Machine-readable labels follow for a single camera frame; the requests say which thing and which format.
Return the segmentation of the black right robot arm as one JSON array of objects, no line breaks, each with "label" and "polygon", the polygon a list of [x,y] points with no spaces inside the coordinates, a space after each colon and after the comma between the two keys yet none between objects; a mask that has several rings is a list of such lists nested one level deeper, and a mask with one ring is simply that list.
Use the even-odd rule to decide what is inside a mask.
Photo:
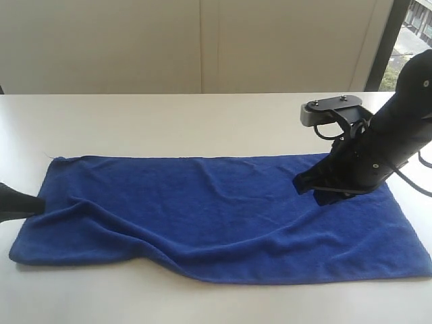
[{"label": "black right robot arm", "polygon": [[313,191],[318,205],[368,194],[393,173],[431,195],[400,171],[431,142],[430,50],[405,64],[395,93],[378,112],[368,111],[356,96],[341,95],[303,104],[300,121],[332,143],[326,157],[292,181],[299,194]]}]

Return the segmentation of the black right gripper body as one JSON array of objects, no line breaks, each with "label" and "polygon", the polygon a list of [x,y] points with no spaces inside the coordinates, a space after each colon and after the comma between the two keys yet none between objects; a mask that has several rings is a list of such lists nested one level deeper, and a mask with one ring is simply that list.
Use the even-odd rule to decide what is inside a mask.
[{"label": "black right gripper body", "polygon": [[421,149],[421,131],[363,132],[331,150],[332,187],[350,194],[370,193]]}]

